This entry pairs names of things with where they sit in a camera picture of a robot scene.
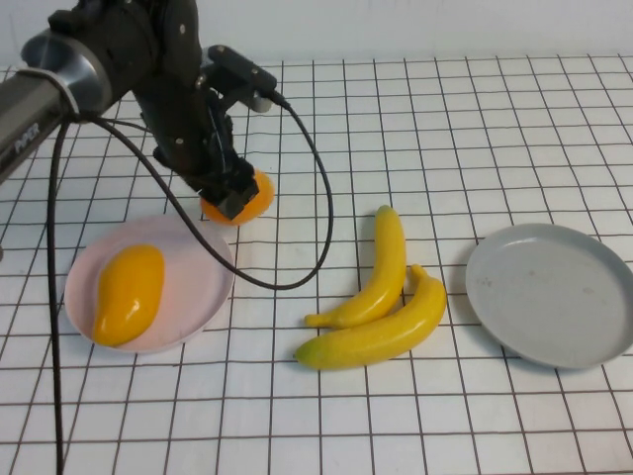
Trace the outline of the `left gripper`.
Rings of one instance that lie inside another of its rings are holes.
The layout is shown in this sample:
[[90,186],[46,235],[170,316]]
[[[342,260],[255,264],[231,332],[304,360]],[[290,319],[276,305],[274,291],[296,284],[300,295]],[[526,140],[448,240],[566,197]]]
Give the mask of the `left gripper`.
[[153,156],[227,219],[259,193],[252,165],[232,142],[232,122],[202,65],[164,68],[137,88],[141,116],[157,143]]

